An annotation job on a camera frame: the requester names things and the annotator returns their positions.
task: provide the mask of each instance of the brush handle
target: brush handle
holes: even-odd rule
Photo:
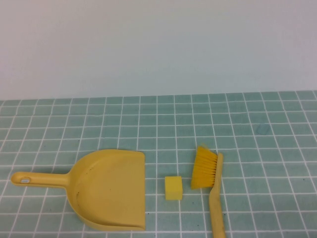
[[[214,186],[209,195],[209,209],[212,225],[213,238],[225,238],[224,224],[222,218],[221,202],[220,202],[220,187],[222,174],[223,154],[218,154],[216,175],[214,179]]]

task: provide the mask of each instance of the dustpan pan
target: dustpan pan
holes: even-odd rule
[[[141,152],[100,150],[80,159],[67,174],[16,172],[11,182],[64,188],[78,217],[94,229],[145,229],[145,156]]]

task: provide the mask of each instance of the sponge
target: sponge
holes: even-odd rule
[[[165,199],[182,200],[183,185],[181,176],[165,177]]]

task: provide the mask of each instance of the dustpan handle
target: dustpan handle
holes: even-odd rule
[[[11,182],[17,186],[66,187],[68,174],[16,172],[12,175]]]

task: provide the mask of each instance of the white wall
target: white wall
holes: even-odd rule
[[[317,88],[316,0],[2,0],[0,99]]]

